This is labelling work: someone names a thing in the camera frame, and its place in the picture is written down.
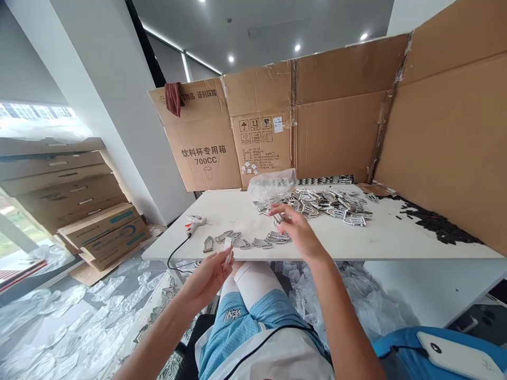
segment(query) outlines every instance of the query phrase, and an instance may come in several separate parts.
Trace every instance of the left hand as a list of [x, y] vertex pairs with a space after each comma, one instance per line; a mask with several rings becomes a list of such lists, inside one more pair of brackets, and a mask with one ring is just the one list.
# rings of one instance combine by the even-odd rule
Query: left hand
[[193, 316], [211, 302], [222, 288], [226, 278], [231, 274], [234, 256], [231, 258], [230, 263], [226, 265], [226, 258], [231, 250], [232, 247], [229, 247], [225, 251], [213, 253], [206, 257], [185, 281], [178, 293], [185, 300], [185, 305], [189, 312], [193, 313]]

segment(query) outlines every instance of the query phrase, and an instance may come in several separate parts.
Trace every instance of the forearm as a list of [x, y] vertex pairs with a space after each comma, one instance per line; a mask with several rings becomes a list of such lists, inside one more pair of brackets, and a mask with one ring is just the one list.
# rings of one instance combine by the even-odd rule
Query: forearm
[[156, 379], [194, 316], [183, 298], [176, 295], [113, 380]]
[[385, 379], [333, 260], [327, 252], [309, 262], [337, 374], [344, 379]]

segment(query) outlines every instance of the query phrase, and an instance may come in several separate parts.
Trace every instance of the person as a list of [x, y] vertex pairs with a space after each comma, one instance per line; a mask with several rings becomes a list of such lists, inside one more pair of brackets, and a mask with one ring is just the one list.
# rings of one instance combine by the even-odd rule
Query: person
[[215, 324], [196, 344], [200, 379], [386, 379], [332, 258], [306, 218], [285, 204], [288, 233], [317, 288], [331, 360], [266, 262], [208, 256], [161, 313], [114, 380], [156, 379], [195, 315], [222, 288]]

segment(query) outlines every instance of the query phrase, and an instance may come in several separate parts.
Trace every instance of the white shirt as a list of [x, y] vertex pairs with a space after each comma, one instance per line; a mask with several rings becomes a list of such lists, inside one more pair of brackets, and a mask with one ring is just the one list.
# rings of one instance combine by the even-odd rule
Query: white shirt
[[[213, 372], [210, 380], [223, 380], [236, 364], [256, 349], [271, 332], [273, 330], [262, 331], [239, 346]], [[195, 347], [195, 358], [199, 362], [202, 346], [198, 342]], [[231, 379], [334, 380], [334, 372], [304, 331], [287, 328], [276, 332], [258, 351], [241, 363]]]

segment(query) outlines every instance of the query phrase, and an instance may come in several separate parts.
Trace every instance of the blue chair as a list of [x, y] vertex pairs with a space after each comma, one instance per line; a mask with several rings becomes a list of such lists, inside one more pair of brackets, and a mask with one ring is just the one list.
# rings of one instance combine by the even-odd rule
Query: blue chair
[[[394, 331], [389, 335], [373, 343], [373, 348], [378, 357], [386, 357], [392, 346], [408, 346], [422, 348], [417, 332], [422, 331], [443, 339], [462, 344], [464, 346], [476, 348], [487, 353], [495, 361], [496, 365], [505, 372], [507, 369], [507, 351], [486, 341], [461, 332], [440, 329], [436, 327], [410, 327]], [[402, 364], [403, 371], [409, 375], [412, 380], [462, 380], [465, 377], [441, 369], [433, 365], [428, 358], [421, 355], [416, 350], [400, 348], [396, 357]]]

